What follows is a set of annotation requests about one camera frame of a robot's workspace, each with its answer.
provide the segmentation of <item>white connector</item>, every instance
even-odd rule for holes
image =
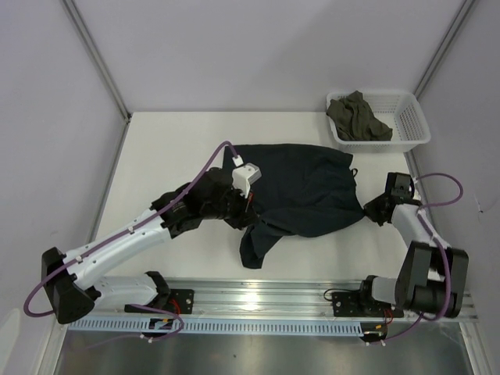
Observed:
[[[253,164],[245,164],[233,170],[233,187],[241,190],[241,194],[248,198],[251,185],[256,182],[262,174],[260,169]]]
[[[240,155],[235,156],[233,157],[233,163],[238,168],[243,165],[243,158]]]

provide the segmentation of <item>white table surface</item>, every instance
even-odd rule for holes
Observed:
[[[136,112],[123,145],[98,238],[123,226],[167,191],[191,181],[224,140],[233,144],[301,143],[333,147],[319,112]],[[222,165],[222,153],[214,166]],[[361,205],[384,191],[388,172],[408,173],[403,154],[355,154]],[[390,224],[367,218],[317,238],[284,237],[261,270],[241,265],[242,231],[206,220],[173,241],[150,248],[109,274],[157,270],[164,277],[253,280],[356,280],[396,277],[406,246]]]

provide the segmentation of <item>metal pole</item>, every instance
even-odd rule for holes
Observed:
[[[130,114],[127,111],[127,107],[125,106],[121,94],[118,91],[113,78],[111,77],[111,73],[109,72],[108,67],[102,59],[101,54],[99,53],[97,45],[92,39],[92,36],[87,28],[87,25],[84,22],[83,17],[78,11],[77,5],[75,4],[74,0],[60,0],[60,2],[62,4],[62,7],[66,10],[71,23],[74,25],[81,42],[87,50],[89,58],[94,63],[94,66],[97,69],[99,76],[102,78],[102,82],[104,83],[106,89],[115,102],[116,107],[120,111],[123,119],[125,121],[128,121],[130,118]]]
[[[446,31],[445,36],[441,40],[441,43],[437,47],[434,56],[432,56],[432,59],[427,65],[422,78],[420,78],[419,84],[416,86],[415,91],[413,92],[417,99],[420,99],[422,93],[432,81],[432,78],[434,78],[439,66],[448,54],[450,47],[456,40],[461,29],[463,29],[466,21],[469,19],[470,14],[472,14],[473,7],[478,2],[479,0],[464,0],[462,5],[460,6],[459,11],[455,14],[455,18]]]

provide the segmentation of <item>olive green cloth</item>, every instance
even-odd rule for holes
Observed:
[[[335,122],[342,141],[390,141],[392,138],[392,129],[375,118],[359,91],[340,100],[330,100],[327,115]]]

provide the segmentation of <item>metal frame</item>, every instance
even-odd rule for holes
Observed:
[[[473,12],[475,5],[479,2],[479,0],[464,0],[462,5],[459,8],[459,11],[455,14],[450,26],[448,27],[446,34],[444,35],[441,43],[437,47],[436,52],[432,56],[432,59],[429,61],[423,76],[420,78],[419,83],[417,84],[415,91],[413,94],[417,99],[420,99],[423,92],[432,81],[438,68],[441,66],[441,63],[445,60],[446,55],[448,54],[451,46],[455,42],[459,32],[463,29],[466,21],[469,19],[470,15]]]
[[[116,171],[116,166],[120,158],[121,149],[127,135],[128,123],[130,114],[123,102],[123,99],[118,91],[112,76],[98,52],[91,34],[80,14],[74,0],[60,0],[63,8],[66,10],[72,24],[75,26],[77,33],[80,36],[85,49],[88,52],[89,58],[94,63],[99,76],[102,78],[106,89],[112,96],[116,107],[120,111],[122,117],[127,121],[120,139],[119,146],[116,150],[116,156],[113,161],[112,169],[109,173],[108,181],[105,186],[105,191],[102,196],[98,214],[95,218],[94,225],[91,230],[90,240],[95,238],[98,225],[102,217],[113,176]],[[423,76],[421,77],[414,93],[417,98],[420,98],[428,87],[439,66],[448,54],[453,42],[457,38],[460,30],[465,22],[469,19],[474,6],[478,0],[464,0],[459,11],[456,13],[452,23],[450,24],[446,34],[444,35],[439,47],[432,60],[429,62]],[[409,165],[410,173],[413,176],[420,175],[420,169],[413,152],[405,154]],[[424,185],[420,186],[420,194],[425,202],[427,193]],[[173,288],[192,288],[196,290],[194,316],[212,317],[217,319],[308,319],[308,320],[350,320],[350,318],[335,318],[333,309],[329,302],[322,300],[323,291],[328,288],[357,288],[359,282],[342,281],[335,283],[331,281],[319,282],[273,282],[273,281],[257,281],[257,280],[169,280]],[[414,321],[414,314],[406,314],[403,318],[397,321]],[[488,350],[484,345],[484,338],[480,332],[480,327],[473,306],[473,301],[470,294],[466,294],[464,298],[464,309],[460,316],[455,320],[443,320],[444,323],[460,322],[464,341],[466,342],[467,352],[470,361],[473,365],[474,373],[490,374],[493,373],[488,362]],[[48,339],[48,344],[45,350],[45,355],[41,361],[39,374],[52,374],[55,370],[57,358],[59,356],[63,340],[67,332],[67,327],[59,325],[55,322],[51,335]]]
[[[122,96],[118,91],[118,87],[116,86],[115,81],[105,64],[104,59],[102,59],[101,54],[99,53],[97,45],[95,44],[94,39],[92,38],[91,33],[77,8],[77,5],[74,0],[60,0],[60,2],[66,11],[66,14],[70,18],[71,23],[75,27],[78,37],[80,37],[82,45],[84,45],[85,50],[88,53],[88,57],[94,64],[98,75],[101,77],[102,82],[106,87],[106,90],[108,90],[108,93],[111,95],[111,98],[115,102],[115,105],[123,119],[128,121],[130,119],[130,114],[127,107],[125,106]]]

